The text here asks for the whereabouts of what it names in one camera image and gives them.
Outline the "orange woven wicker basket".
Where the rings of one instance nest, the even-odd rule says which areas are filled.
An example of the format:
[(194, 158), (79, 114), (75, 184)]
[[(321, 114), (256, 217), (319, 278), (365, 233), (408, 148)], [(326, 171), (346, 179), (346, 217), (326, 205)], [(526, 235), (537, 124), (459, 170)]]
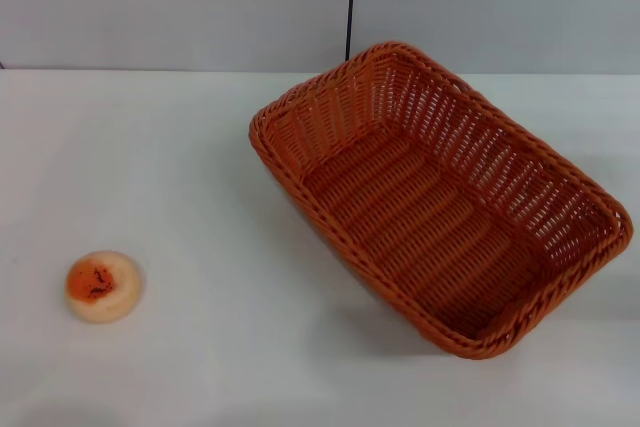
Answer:
[(514, 347), (633, 236), (619, 201), (405, 43), (291, 88), (249, 139), (364, 283), (462, 358)]

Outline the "round bun with orange centre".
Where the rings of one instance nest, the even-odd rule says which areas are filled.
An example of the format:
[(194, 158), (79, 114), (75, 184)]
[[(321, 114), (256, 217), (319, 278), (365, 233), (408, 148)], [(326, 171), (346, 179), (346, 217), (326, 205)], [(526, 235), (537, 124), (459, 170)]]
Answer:
[(117, 251), (91, 252), (70, 267), (65, 300), (70, 311), (89, 323), (111, 323), (137, 305), (143, 290), (138, 264)]

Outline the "black vertical wall strip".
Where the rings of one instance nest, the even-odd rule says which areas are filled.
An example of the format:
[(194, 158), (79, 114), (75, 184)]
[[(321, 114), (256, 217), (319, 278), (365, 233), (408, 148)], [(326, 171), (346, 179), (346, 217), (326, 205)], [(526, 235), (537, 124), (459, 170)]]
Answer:
[(351, 57), (352, 26), (353, 26), (353, 11), (354, 11), (353, 9), (354, 9), (354, 0), (348, 0), (346, 28), (345, 28), (345, 43), (344, 43), (344, 60), (345, 61), (348, 61)]

